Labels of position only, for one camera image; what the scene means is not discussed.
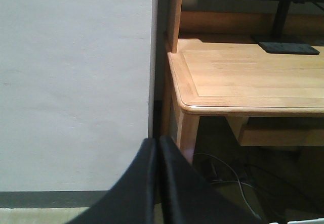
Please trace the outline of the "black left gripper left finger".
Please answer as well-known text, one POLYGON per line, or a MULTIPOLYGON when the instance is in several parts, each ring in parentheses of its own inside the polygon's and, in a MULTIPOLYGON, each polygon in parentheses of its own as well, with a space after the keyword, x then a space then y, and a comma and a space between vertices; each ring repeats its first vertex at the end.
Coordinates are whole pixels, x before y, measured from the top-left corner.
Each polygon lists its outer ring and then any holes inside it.
POLYGON ((144 139, 117 183, 68 223, 154 223, 157 157, 156 141, 144 139))

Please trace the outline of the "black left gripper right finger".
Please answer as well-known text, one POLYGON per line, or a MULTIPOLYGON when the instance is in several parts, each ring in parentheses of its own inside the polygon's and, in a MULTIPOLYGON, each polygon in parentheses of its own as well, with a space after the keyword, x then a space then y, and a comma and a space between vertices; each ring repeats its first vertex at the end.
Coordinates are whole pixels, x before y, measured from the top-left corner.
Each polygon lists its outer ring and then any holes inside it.
POLYGON ((170 136, 158 142, 165 223, 262 223, 217 192, 189 164, 170 136))

